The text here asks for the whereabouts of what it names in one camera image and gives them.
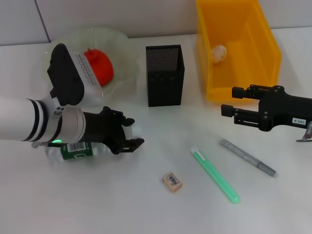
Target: green pen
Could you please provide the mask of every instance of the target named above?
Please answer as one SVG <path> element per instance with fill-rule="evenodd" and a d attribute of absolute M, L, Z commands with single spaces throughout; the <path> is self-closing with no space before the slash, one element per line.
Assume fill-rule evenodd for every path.
<path fill-rule="evenodd" d="M 205 171 L 211 176 L 215 183 L 222 189 L 222 191 L 228 196 L 232 203 L 239 203 L 240 198 L 234 189 L 226 182 L 222 175 L 216 170 L 213 164 L 204 156 L 204 154 L 197 148 L 192 147 L 191 153 L 196 160 L 201 164 Z"/>

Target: water bottle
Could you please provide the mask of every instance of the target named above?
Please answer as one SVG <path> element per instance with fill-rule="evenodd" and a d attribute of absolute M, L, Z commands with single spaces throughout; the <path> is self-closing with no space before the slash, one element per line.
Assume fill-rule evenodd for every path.
<path fill-rule="evenodd" d="M 126 139 L 140 138 L 140 129 L 136 125 L 130 127 L 123 126 L 123 130 Z M 45 154 L 53 164 L 59 164 L 69 159 L 113 155 L 106 145 L 96 142 L 76 142 L 62 147 L 45 147 Z"/>

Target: table surface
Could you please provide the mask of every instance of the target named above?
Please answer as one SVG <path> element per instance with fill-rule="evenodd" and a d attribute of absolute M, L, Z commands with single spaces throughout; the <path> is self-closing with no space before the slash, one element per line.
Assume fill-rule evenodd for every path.
<path fill-rule="evenodd" d="M 312 98 L 312 28 L 276 29 L 283 53 L 279 84 Z M 204 99 L 195 35 L 132 39 L 140 51 L 136 84 L 105 102 L 141 126 L 145 143 L 133 154 L 51 166 L 44 149 L 0 141 L 1 234 L 303 234 L 312 230 L 312 144 L 303 129 L 265 133 L 235 125 Z M 181 106 L 147 105 L 145 46 L 181 44 L 185 63 Z M 40 57 L 47 44 L 0 47 L 1 96 L 42 98 Z M 257 110 L 257 104 L 241 106 Z M 98 112 L 100 108 L 86 109 Z M 224 137 L 277 171 L 270 177 L 218 145 Z M 189 153 L 196 145 L 240 195 L 232 204 Z M 174 172 L 183 187 L 161 181 Z"/>

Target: green led light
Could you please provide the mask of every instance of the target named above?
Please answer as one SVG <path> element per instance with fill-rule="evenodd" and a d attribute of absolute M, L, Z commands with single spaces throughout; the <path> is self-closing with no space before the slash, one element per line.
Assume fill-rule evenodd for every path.
<path fill-rule="evenodd" d="M 52 143 L 62 143 L 62 140 L 54 140 Z"/>

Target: yellow bin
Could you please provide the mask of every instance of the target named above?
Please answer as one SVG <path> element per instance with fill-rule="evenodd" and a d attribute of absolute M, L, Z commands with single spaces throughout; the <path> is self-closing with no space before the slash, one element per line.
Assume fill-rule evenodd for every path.
<path fill-rule="evenodd" d="M 197 11 L 196 47 L 208 100 L 234 100 L 234 86 L 277 85 L 281 52 L 257 0 L 197 0 Z M 213 64 L 217 45 L 227 56 Z"/>

